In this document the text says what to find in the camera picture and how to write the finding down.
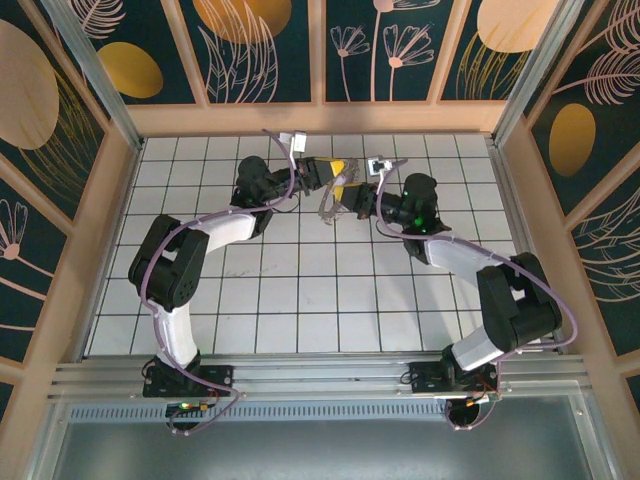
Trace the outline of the slotted metal tray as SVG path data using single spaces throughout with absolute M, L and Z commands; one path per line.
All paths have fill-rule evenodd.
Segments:
M 215 406 L 207 411 L 186 411 L 182 404 L 78 404 L 71 408 L 71 424 L 97 423 L 200 423 L 213 418 L 223 409 Z M 241 401 L 231 407 L 223 422 L 259 421 L 331 421 L 331 420 L 431 420 L 445 413 L 440 399 L 422 400 L 344 400 L 344 401 Z

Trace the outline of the small circuit board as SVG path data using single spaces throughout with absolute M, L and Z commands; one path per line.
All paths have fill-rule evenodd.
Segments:
M 170 403 L 165 410 L 167 418 L 178 415 L 200 415 L 202 412 L 208 411 L 212 404 L 206 401 L 198 402 L 178 402 Z

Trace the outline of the grey metal panel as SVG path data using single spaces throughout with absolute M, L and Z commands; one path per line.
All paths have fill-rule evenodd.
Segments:
M 189 438 L 143 404 L 61 405 L 28 480 L 623 480 L 590 404 L 577 394 L 511 397 L 469 431 L 426 402 L 382 416 L 295 417 L 241 404 Z

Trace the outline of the aluminium side rail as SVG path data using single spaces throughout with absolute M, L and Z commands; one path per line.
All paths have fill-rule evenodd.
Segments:
M 538 254 L 524 215 L 517 188 L 513 183 L 506 156 L 502 149 L 495 145 L 492 139 L 488 140 L 488 153 L 503 201 L 507 223 L 512 233 L 515 250 L 517 253 L 527 251 Z

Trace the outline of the aluminium corner post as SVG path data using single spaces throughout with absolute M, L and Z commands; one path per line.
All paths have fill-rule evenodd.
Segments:
M 107 40 L 126 16 L 124 0 L 37 0 L 47 12 L 51 26 L 93 87 L 102 106 L 138 153 L 142 137 L 134 126 L 121 94 L 109 78 L 93 40 Z
M 529 55 L 492 133 L 493 145 L 496 148 L 502 147 L 508 139 L 575 24 L 583 3 L 584 0 L 559 0 L 536 47 Z

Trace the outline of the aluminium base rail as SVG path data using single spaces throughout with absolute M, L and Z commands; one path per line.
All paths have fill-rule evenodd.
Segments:
M 233 386 L 246 401 L 393 399 L 412 391 L 400 377 L 412 362 L 436 361 L 426 352 L 209 355 L 205 365 L 230 365 Z M 133 402 L 141 399 L 143 356 L 97 356 L 55 368 L 49 401 Z M 502 363 L 506 397 L 584 393 L 591 381 L 582 358 L 533 352 Z

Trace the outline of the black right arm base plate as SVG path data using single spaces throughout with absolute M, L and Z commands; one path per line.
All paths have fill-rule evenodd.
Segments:
M 492 364 L 456 372 L 440 362 L 411 362 L 401 382 L 411 388 L 413 395 L 440 399 L 481 398 L 498 391 L 498 373 Z

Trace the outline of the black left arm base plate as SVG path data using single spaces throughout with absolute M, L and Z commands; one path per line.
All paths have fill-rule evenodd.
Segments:
M 232 366 L 199 365 L 191 374 L 209 383 L 231 387 Z M 164 363 L 148 366 L 143 375 L 142 395 L 145 398 L 204 398 L 211 388 L 184 376 Z

